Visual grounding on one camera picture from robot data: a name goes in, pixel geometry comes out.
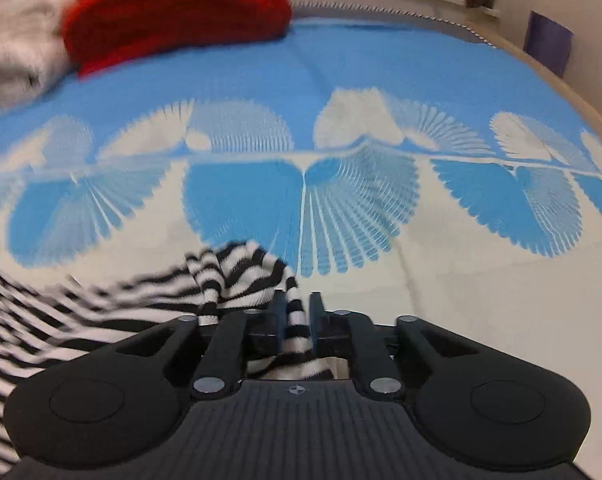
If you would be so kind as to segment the black white striped shirt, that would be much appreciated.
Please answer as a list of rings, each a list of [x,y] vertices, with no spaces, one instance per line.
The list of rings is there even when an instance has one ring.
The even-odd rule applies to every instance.
[[[18,460],[2,413],[21,380],[182,315],[212,326],[231,311],[263,310],[278,290],[286,295],[282,349],[249,362],[249,377],[332,378],[310,340],[294,272],[253,240],[205,248],[105,288],[69,282],[37,289],[0,273],[0,476]]]

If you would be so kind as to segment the blue white patterned bedsheet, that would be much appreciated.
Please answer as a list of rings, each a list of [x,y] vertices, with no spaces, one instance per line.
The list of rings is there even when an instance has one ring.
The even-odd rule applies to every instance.
[[[105,288],[250,240],[330,308],[413,313],[602,408],[602,144],[501,50],[297,22],[0,115],[0,273]]]

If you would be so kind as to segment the cream folded blanket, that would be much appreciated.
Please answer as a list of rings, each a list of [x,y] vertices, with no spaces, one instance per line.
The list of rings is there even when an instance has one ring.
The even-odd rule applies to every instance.
[[[76,0],[0,0],[0,111],[32,102],[71,68],[61,37]]]

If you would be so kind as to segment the purple box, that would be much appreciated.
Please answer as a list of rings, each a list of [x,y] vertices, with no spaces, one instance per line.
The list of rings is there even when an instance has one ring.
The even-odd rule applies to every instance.
[[[570,29],[532,11],[523,51],[562,78],[569,63],[573,38],[574,33]]]

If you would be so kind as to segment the red folded blanket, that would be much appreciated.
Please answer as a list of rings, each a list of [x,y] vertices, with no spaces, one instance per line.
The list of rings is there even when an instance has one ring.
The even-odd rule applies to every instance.
[[[77,0],[62,39],[82,75],[183,47],[277,39],[289,0]]]

